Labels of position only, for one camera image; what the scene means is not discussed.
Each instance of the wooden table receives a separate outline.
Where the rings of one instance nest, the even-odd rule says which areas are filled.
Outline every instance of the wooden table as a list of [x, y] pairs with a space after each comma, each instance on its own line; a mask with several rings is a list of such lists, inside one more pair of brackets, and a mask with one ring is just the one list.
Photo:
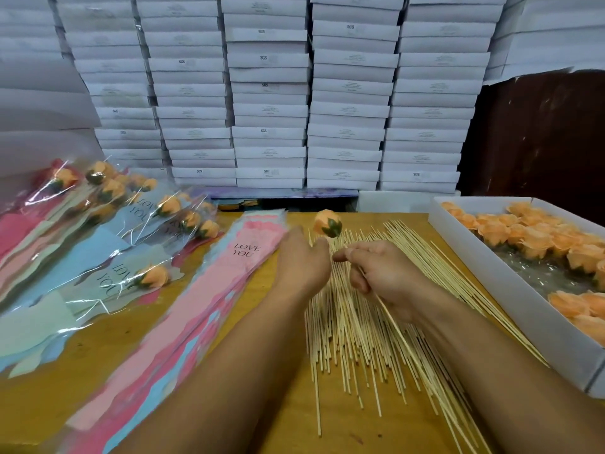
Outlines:
[[[239, 213], [223, 213], [228, 227]], [[289, 213], [290, 225], [312, 226], [313, 213]], [[433, 240], [457, 265], [465, 267], [428, 224], [425, 213], [344, 213], [345, 228], [380, 228], [398, 219], [426, 240]], [[100, 318], [73, 336], [61, 357], [32, 374], [0, 379], [0, 453], [37, 452], [37, 445], [56, 434], [89, 395], [136, 347], [174, 301], [201, 263], [208, 246], [196, 250], [183, 269], [186, 276], [162, 290], [153, 305], [133, 306]], [[220, 341], [235, 323], [264, 297], [274, 278], [273, 255], [251, 278], [245, 292], [221, 329]], [[479, 282], [467, 271], [471, 280]], [[413, 453], [446, 454], [458, 450], [441, 416], [435, 416], [425, 392], [408, 388], [405, 405], [395, 383], [378, 384], [382, 418], [378, 417], [373, 389], [362, 388], [365, 409], [343, 392], [339, 369], [319, 378], [322, 437], [317, 435], [314, 385], [305, 355], [301, 324], [296, 340], [276, 376], [267, 411], [256, 431], [251, 451], [262, 454]]]

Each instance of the stack of boxes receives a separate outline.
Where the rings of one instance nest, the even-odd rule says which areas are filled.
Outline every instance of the stack of boxes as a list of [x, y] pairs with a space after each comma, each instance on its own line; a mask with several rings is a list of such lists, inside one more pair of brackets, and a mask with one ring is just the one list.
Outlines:
[[375, 190], [404, 0], [311, 0], [307, 186]]
[[485, 80], [605, 68], [605, 0], [508, 0]]
[[307, 0], [221, 0], [240, 188], [302, 188], [305, 179]]
[[69, 52], [54, 0], [0, 0], [0, 57], [53, 60]]
[[382, 190], [453, 193], [506, 0], [410, 0], [381, 166]]
[[137, 0], [174, 181], [235, 186], [218, 0]]
[[153, 87], [131, 0], [57, 0], [76, 69], [88, 87], [103, 153], [114, 163], [167, 177], [169, 158], [151, 103]]

